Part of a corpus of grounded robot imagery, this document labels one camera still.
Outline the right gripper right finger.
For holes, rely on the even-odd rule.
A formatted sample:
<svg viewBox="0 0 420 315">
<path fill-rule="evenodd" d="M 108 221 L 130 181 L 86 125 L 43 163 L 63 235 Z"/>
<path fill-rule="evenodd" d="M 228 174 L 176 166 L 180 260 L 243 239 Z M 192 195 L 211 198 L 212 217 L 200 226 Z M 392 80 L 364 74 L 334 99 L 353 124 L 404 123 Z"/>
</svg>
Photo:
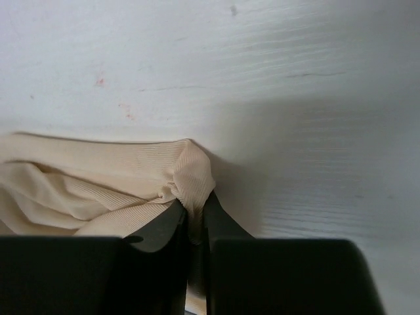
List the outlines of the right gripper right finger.
<svg viewBox="0 0 420 315">
<path fill-rule="evenodd" d="M 258 240 L 210 194 L 203 208 L 203 280 L 207 310 L 258 309 Z"/>
</svg>

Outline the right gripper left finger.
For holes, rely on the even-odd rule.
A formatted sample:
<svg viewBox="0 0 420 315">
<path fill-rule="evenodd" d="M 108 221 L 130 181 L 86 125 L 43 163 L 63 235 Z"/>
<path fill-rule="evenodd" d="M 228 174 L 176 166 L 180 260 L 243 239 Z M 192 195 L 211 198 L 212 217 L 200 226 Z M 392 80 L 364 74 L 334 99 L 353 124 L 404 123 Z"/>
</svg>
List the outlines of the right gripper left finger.
<svg viewBox="0 0 420 315">
<path fill-rule="evenodd" d="M 184 308 L 188 215 L 179 201 L 124 238 L 125 308 Z"/>
</svg>

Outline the beige trousers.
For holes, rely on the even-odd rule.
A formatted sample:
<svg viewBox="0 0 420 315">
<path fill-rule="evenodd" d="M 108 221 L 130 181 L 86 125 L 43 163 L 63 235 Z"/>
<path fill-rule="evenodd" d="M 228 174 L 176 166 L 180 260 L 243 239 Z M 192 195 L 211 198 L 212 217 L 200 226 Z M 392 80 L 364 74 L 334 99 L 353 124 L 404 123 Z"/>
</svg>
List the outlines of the beige trousers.
<svg viewBox="0 0 420 315">
<path fill-rule="evenodd" d="M 1 137 L 2 314 L 182 314 L 125 308 L 124 238 L 179 201 L 200 239 L 215 188 L 190 140 L 86 142 Z"/>
</svg>

